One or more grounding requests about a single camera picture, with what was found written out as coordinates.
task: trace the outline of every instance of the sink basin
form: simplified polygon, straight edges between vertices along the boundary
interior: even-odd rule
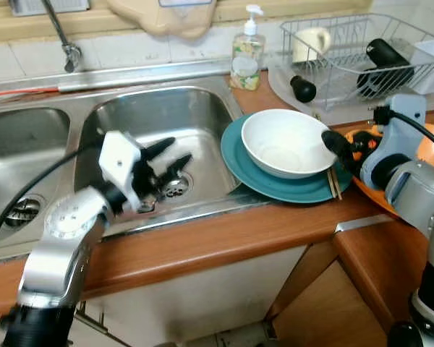
[[[52,108],[0,113],[0,212],[26,183],[63,156],[69,133],[68,116]],[[0,230],[0,240],[36,217],[52,199],[58,173],[26,194]]]
[[[129,132],[141,145],[148,146],[166,137],[175,143],[152,163],[156,174],[184,154],[192,161],[183,177],[165,187],[165,199],[155,212],[176,206],[192,205],[223,197],[238,185],[226,168],[220,152],[220,140],[232,121],[221,99],[207,90],[178,87],[123,95],[97,107],[85,121],[81,145],[91,142],[100,132]],[[77,159],[75,190],[102,180],[98,167],[99,150],[91,150]]]

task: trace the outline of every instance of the drain strainer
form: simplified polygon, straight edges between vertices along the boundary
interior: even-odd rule
[[[25,226],[37,216],[43,202],[43,198],[37,195],[24,196],[8,213],[5,224],[10,228]]]
[[[177,177],[164,186],[162,192],[167,200],[182,197],[191,190],[192,178],[188,173],[182,172],[181,177]]]

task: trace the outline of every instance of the soap dispenser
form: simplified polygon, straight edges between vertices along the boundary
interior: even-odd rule
[[[262,64],[265,37],[257,34],[256,14],[263,15],[258,5],[247,5],[249,20],[244,24],[244,32],[233,40],[231,55],[232,87],[256,90],[260,84],[260,65]]]

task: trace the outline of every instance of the blue plate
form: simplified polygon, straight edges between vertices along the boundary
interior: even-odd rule
[[[241,128],[249,117],[244,116],[231,123],[221,141],[225,164],[242,183],[256,192],[286,202],[314,203],[333,198],[324,172],[305,179],[279,179],[256,166],[241,140]],[[340,164],[334,165],[343,192],[350,185],[352,175]]]

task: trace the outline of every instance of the dish rack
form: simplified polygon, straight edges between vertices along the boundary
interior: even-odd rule
[[[296,36],[300,30],[311,27],[324,27],[329,31],[331,46],[325,53]],[[414,87],[434,70],[434,57],[430,56],[424,64],[376,67],[366,52],[368,43],[376,38],[384,39],[407,61],[411,61],[416,49],[414,43],[434,39],[434,35],[388,15],[372,13],[292,20],[284,22],[281,29],[281,63],[285,70],[315,84],[317,95],[311,104],[316,108],[328,110],[340,104],[381,99],[398,90]],[[306,61],[293,63],[294,44],[307,48]]]

